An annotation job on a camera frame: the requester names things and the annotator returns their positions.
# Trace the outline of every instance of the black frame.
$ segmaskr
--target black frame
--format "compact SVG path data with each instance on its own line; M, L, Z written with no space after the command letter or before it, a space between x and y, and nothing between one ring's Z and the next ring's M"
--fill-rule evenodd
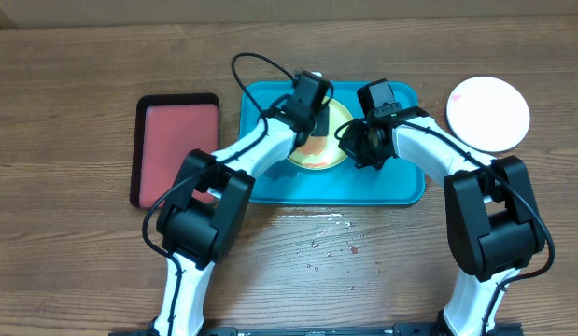
M185 93L185 94L155 94L141 97L137 102L135 117L135 134L133 144L133 166L131 169L131 187L129 202L132 206L139 206L139 192L141 189L141 170L143 165L143 141L146 132L146 113L152 106L168 105L215 105L220 111L220 100L214 93Z

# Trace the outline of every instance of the red surface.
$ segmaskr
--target red surface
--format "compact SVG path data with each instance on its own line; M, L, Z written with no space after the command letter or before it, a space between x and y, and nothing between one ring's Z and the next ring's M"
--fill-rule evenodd
M185 156L195 148L218 149L218 107L215 105L153 106L146 112L139 206L151 207L175 182ZM214 199L194 192L203 202Z

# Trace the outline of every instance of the robotic arm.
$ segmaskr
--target robotic arm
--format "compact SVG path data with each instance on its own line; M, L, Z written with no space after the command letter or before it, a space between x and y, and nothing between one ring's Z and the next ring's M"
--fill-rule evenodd
M230 147L212 155L194 150L187 156L175 184L195 172L202 173L166 199L157 225L163 235L162 246L174 251L181 274L168 260L161 313L148 330L133 335L198 335L204 323L204 298L210 275L236 238L255 178L287 158L310 134L327 135L328 111L324 112L322 100L330 87L330 82L304 72L287 103L269 111L267 126L261 119L254 131ZM531 256L543 249L544 236L534 227L529 214L493 178L429 130L442 134L481 163L490 165L537 211L525 165L515 157L495 160L461 144L440 130L435 120L417 106L402 110L384 79L361 88L358 96L366 123L349 125L339 145L355 160L356 166L372 165L380 169L385 160L398 157L417 165L444 188L448 242L460 271L452 299L439 313L438 322L431 324L428 335L480 335L484 314L498 283L517 275L529 264ZM237 151L253 146L263 134L256 146L239 159L231 160ZM218 207L191 198L194 190L216 195ZM502 201L504 211L487 213L485 203ZM182 299L173 304L175 294ZM494 315L502 295L503 292L489 316L486 330L495 327ZM411 332L426 335L419 333L421 329ZM506 335L522 335L522 331L508 330Z

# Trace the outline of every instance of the blue tray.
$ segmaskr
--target blue tray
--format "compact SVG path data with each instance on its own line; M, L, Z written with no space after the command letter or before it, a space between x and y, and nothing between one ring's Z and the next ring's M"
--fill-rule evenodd
M353 118L363 117L357 89L367 82L332 82L334 99L344 105ZM408 85L390 82L402 108L417 105L417 96ZM247 87L262 108L277 97L292 93L289 82L257 82ZM243 94L239 138L251 132L257 123L258 110ZM291 205L407 205L417 202L425 189L423 172L412 163L390 159L376 171L373 167L355 169L346 158L340 164L321 171L301 168L284 160L272 166L256 180L253 203Z

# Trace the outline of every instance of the table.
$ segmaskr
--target table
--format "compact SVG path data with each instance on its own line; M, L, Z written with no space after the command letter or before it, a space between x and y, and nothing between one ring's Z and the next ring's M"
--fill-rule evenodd
M229 63L240 51L333 80L406 82L443 127L448 94L465 78L517 87L531 126L502 156L528 166L557 260L512 285L497 319L530 335L578 335L578 16L0 31L0 335L106 335L157 315L165 262L144 245L144 211L128 201L135 104L212 91L228 146L241 97ZM282 78L255 60L239 71L246 82ZM208 323L433 320L458 268L443 197L429 182L410 207L250 205L213 275Z

